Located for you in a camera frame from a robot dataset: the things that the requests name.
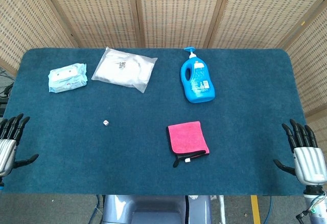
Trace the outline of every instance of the floor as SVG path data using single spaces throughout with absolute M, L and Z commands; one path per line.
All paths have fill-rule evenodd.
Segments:
M 0 70 L 0 92 L 3 91 L 5 86 L 13 82 L 12 78 L 3 70 Z M 302 196 L 274 196 L 272 199 L 273 208 L 268 223 L 298 224 L 295 215 L 305 208 Z M 88 223 L 96 202 L 95 195 L 14 194 L 4 192 L 0 196 L 0 223 Z M 263 224 L 269 210 L 270 197 L 259 196 L 258 203 L 261 223 Z M 226 196 L 225 211 L 227 223 L 253 223 L 250 196 Z M 219 224 L 220 208 L 217 199 L 212 200 L 212 212 L 212 223 Z M 101 212 L 98 212 L 92 223 L 98 224 L 100 220 Z

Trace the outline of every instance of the table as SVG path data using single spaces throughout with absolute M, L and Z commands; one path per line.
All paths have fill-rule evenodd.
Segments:
M 281 124 L 305 123 L 288 55 L 281 49 L 198 49 L 216 98 L 191 104 L 179 72 L 182 49 L 119 49 L 158 57 L 144 94 L 90 78 L 103 48 L 25 53 L 5 112 L 30 116 L 7 192 L 143 195 L 294 195 L 303 186 L 273 159 L 293 165 Z M 87 64 L 88 84 L 49 93 L 51 69 Z M 104 126 L 104 120 L 110 125 Z M 200 121 L 210 155 L 173 168 L 166 126 Z

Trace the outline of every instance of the plastic bag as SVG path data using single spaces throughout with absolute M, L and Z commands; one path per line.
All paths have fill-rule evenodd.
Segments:
M 75 63 L 62 68 L 53 69 L 49 73 L 49 92 L 73 90 L 87 83 L 86 64 Z
M 107 47 L 91 79 L 134 87 L 144 93 L 156 60 Z

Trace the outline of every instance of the yellow floor line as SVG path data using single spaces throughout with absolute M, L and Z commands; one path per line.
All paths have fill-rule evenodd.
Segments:
M 253 213 L 253 223 L 261 224 L 259 206 L 258 206 L 258 197 L 256 195 L 251 195 L 251 205 L 252 205 L 252 213 Z

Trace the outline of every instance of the pink towel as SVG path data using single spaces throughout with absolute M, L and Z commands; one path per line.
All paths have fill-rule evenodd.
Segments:
M 168 126 L 171 149 L 176 156 L 174 167 L 180 160 L 209 154 L 199 121 Z

